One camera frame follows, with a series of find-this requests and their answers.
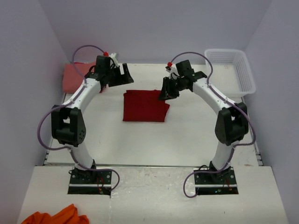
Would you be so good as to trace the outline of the dark red t shirt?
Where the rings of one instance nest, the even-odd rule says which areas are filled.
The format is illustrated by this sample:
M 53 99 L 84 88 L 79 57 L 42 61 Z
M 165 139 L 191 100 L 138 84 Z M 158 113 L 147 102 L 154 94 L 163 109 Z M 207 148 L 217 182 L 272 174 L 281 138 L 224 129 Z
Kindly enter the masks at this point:
M 158 99 L 159 90 L 127 90 L 123 94 L 123 121 L 165 122 L 170 105 Z

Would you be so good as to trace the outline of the folded pink t shirt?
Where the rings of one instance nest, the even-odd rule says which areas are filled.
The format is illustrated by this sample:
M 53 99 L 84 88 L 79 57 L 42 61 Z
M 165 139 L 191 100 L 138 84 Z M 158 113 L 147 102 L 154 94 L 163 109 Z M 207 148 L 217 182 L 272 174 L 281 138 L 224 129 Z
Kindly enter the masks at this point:
M 75 62 L 76 68 L 81 72 L 81 74 L 86 75 L 89 69 L 95 65 L 92 63 L 79 63 Z M 63 73 L 63 84 L 62 90 L 64 93 L 72 94 L 74 93 L 82 84 L 83 78 L 77 73 L 72 64 L 67 63 L 64 66 Z

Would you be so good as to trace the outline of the white plastic basket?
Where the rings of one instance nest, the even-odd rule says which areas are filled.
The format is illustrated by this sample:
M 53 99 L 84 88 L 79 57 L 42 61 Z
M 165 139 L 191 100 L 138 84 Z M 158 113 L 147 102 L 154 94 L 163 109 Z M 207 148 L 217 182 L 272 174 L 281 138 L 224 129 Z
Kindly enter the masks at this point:
M 242 98 L 256 92 L 245 53 L 236 49 L 207 49 L 205 57 L 213 66 L 210 82 L 229 98 Z

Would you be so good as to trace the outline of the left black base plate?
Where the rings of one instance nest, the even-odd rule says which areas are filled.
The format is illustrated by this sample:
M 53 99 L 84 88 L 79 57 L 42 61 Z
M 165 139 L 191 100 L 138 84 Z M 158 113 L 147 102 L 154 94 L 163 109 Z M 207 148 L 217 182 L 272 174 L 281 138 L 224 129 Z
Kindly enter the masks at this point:
M 74 168 L 69 171 L 69 195 L 106 195 L 111 196 L 111 171 L 94 172 Z

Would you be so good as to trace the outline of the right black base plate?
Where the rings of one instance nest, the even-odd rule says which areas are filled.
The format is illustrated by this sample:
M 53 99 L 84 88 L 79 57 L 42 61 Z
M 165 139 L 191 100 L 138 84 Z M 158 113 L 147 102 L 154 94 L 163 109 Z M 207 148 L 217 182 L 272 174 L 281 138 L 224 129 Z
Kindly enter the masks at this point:
M 235 171 L 232 167 L 218 174 L 195 174 L 194 183 L 197 196 L 239 194 Z

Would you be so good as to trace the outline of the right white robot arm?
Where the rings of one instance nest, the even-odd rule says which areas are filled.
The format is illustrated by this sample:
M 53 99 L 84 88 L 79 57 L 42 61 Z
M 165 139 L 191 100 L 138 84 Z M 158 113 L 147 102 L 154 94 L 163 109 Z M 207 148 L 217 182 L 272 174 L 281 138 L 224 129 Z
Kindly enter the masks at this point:
M 225 172 L 230 168 L 235 147 L 249 132 L 247 107 L 244 103 L 236 103 L 226 99 L 212 83 L 210 77 L 202 71 L 195 72 L 188 60 L 172 64 L 168 62 L 163 78 L 160 101 L 179 97 L 180 91 L 190 90 L 201 97 L 215 112 L 217 120 L 214 128 L 218 146 L 214 158 L 207 170 L 201 170 L 202 175 L 208 175 L 213 183 L 220 183 L 225 178 Z

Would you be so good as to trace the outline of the orange t shirt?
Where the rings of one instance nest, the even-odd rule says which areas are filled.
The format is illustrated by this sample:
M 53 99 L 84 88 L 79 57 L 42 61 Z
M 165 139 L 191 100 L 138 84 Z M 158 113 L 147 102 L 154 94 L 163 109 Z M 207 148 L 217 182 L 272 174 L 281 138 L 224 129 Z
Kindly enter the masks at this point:
M 35 212 L 22 224 L 89 224 L 90 221 L 86 215 L 79 215 L 78 209 L 71 204 L 62 209 L 57 214 L 51 216 L 49 213 Z

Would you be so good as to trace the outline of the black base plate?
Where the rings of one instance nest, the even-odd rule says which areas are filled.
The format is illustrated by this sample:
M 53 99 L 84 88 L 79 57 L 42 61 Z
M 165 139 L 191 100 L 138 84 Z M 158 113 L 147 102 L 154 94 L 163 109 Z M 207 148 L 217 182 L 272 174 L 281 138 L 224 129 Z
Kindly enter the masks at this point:
M 111 196 L 111 171 L 94 172 L 74 168 L 69 171 L 69 195 L 106 195 Z
M 197 196 L 239 194 L 235 171 L 232 167 L 218 174 L 195 174 L 194 183 Z

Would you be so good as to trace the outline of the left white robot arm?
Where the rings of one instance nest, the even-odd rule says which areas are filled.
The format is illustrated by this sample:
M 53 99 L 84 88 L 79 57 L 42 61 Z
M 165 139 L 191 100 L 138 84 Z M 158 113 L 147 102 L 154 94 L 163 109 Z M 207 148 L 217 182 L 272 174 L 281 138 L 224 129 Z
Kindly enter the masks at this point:
M 64 148 L 67 148 L 75 162 L 75 168 L 82 170 L 80 177 L 86 183 L 97 178 L 94 159 L 84 144 L 86 126 L 83 113 L 91 100 L 106 86 L 115 87 L 134 82 L 128 65 L 118 64 L 118 55 L 97 56 L 96 63 L 84 76 L 82 84 L 61 106 L 51 110 L 51 132 Z

